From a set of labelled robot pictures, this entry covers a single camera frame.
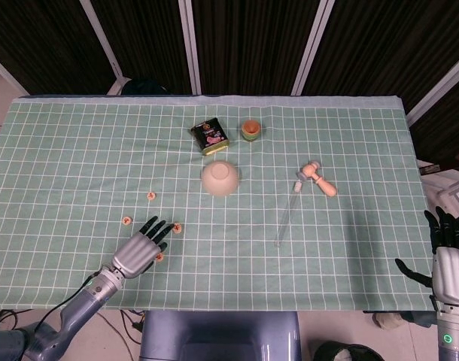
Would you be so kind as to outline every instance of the table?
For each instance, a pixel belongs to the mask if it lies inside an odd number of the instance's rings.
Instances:
[[[189,128],[211,117],[230,146],[203,156]],[[263,125],[252,143],[239,134],[250,117]],[[240,173],[226,198],[201,188],[215,159]],[[339,194],[305,183],[278,249],[310,159]],[[394,264],[430,273],[426,207],[397,97],[16,99],[0,134],[0,307],[58,304],[158,215],[183,233],[109,308],[431,309]]]

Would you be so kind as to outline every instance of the white floor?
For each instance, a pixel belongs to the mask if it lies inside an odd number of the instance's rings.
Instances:
[[[0,125],[13,98],[20,94],[0,76]],[[19,317],[19,326],[39,321],[44,310],[34,310]],[[76,335],[62,358],[64,361],[138,359],[139,346],[126,336],[118,311],[101,311],[101,314],[119,331],[129,345],[129,355],[122,338],[98,315]],[[299,327],[302,353],[305,361],[311,360],[316,347],[326,340],[365,344],[379,352],[386,361],[437,361],[436,327],[425,329],[414,324],[404,324],[391,331],[375,326],[371,315],[359,311],[308,311],[299,312]],[[57,313],[49,322],[57,327]],[[141,334],[129,330],[133,338],[140,340]]]

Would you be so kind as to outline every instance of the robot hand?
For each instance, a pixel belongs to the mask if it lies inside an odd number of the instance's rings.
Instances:
[[[142,226],[116,253],[112,258],[112,265],[118,269],[124,278],[136,278],[146,272],[153,264],[157,254],[163,252],[168,246],[162,239],[171,232],[174,224],[169,224],[165,229],[158,231],[165,225],[162,220],[152,229],[150,227],[156,222],[157,217],[152,217]]]
[[[395,259],[395,263],[405,276],[432,288],[437,300],[459,305],[459,220],[441,207],[437,207],[436,212],[439,221],[425,211],[434,255],[432,277],[410,270],[401,259]]]

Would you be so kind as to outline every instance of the small orange disc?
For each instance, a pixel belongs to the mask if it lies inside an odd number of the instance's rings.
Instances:
[[[175,226],[172,229],[172,231],[176,234],[181,233],[182,230],[183,230],[183,227],[180,223],[175,223]]]
[[[123,225],[124,225],[124,226],[127,226],[128,224],[131,224],[131,223],[132,223],[132,218],[131,218],[131,217],[128,217],[128,216],[125,216],[125,217],[123,217],[122,222],[123,222]]]

